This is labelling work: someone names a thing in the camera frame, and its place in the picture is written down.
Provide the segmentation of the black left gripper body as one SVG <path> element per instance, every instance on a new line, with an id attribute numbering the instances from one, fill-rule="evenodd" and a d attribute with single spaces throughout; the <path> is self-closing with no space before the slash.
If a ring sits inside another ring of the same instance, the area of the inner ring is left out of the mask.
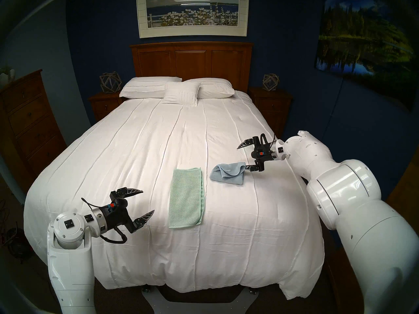
<path id="1" fill-rule="evenodd" d="M 113 200 L 110 204 L 103 206 L 107 231 L 123 225 L 129 233 L 134 233 L 135 226 L 128 214 L 127 206 L 127 200 Z"/>

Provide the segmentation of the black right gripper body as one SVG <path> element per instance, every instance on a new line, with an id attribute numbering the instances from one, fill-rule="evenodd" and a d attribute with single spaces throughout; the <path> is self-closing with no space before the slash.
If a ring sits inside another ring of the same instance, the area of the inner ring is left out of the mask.
<path id="1" fill-rule="evenodd" d="M 259 165 L 259 171 L 264 171 L 265 162 L 282 160 L 281 140 L 273 140 L 269 143 L 265 134 L 261 134 L 260 137 L 254 136 L 253 139 L 254 150 L 251 153 L 251 156 L 255 161 L 255 165 Z"/>

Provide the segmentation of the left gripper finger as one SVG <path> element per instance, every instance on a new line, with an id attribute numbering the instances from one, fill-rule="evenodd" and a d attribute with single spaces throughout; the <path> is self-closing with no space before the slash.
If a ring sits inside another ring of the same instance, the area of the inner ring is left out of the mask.
<path id="1" fill-rule="evenodd" d="M 143 191 L 139 189 L 135 189 L 135 188 L 124 187 L 124 188 L 117 189 L 116 191 L 111 191 L 110 199 L 114 200 L 116 198 L 128 198 L 128 197 L 140 194 L 140 193 L 143 193 Z"/>
<path id="2" fill-rule="evenodd" d="M 155 210 L 152 210 L 152 211 L 150 211 L 150 212 L 146 213 L 145 215 L 143 215 L 143 216 L 141 216 L 141 217 L 139 217 L 139 218 L 135 219 L 135 220 L 133 221 L 133 226 L 134 226 L 134 229 L 133 229 L 133 231 L 132 231 L 132 232 L 134 233 L 134 232 L 138 231 L 139 229 L 141 229 L 143 226 L 145 226 L 145 224 L 146 224 L 146 223 L 149 221 L 149 219 L 153 216 L 154 212 L 155 212 Z"/>

